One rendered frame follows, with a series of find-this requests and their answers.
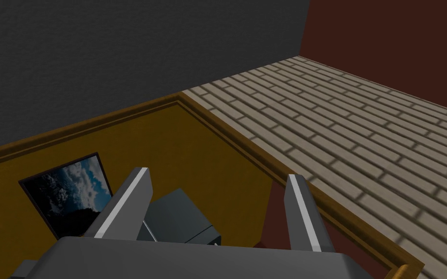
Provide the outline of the framed cloudy sky picture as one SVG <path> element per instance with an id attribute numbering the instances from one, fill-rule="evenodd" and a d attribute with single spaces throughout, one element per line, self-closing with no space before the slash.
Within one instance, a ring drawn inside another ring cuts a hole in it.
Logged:
<path id="1" fill-rule="evenodd" d="M 83 236 L 113 197 L 98 153 L 19 181 L 56 239 Z"/>

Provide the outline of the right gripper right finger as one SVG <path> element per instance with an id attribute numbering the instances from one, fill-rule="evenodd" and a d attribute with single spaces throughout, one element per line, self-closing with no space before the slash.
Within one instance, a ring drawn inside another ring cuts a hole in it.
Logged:
<path id="1" fill-rule="evenodd" d="M 315 199 L 302 175 L 287 176 L 284 206 L 291 250 L 335 251 Z"/>

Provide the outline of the grey refrigerator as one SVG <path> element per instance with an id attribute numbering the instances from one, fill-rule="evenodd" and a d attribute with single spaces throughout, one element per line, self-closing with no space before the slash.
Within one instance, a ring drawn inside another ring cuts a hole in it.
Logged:
<path id="1" fill-rule="evenodd" d="M 220 245 L 221 235 L 181 189 L 150 203 L 138 241 Z"/>

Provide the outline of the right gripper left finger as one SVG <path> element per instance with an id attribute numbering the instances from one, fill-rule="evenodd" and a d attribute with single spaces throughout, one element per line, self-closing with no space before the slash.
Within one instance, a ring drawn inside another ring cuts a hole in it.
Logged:
<path id="1" fill-rule="evenodd" d="M 134 168 L 84 237 L 136 240 L 152 196 L 149 168 Z"/>

